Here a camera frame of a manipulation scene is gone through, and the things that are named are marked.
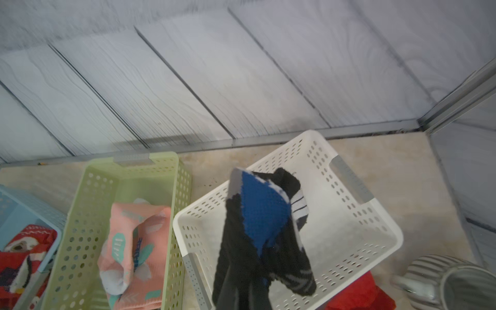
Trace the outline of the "pink sock with teal leaves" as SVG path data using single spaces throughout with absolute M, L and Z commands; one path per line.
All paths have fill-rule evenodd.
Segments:
M 138 198 L 111 207 L 109 234 L 98 259 L 111 309 L 161 307 L 171 208 Z

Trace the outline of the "black blue sport sock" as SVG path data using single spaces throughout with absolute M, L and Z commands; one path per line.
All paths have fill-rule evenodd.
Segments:
M 271 309 L 273 281 L 294 294 L 313 295 L 316 281 L 300 239 L 308 216 L 301 184 L 290 172 L 233 169 L 214 277 L 215 308 Z

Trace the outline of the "red bear Christmas sock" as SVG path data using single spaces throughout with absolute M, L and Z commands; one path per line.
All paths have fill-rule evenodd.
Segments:
M 1 251 L 1 309 L 14 308 L 57 236 L 53 229 L 28 225 Z

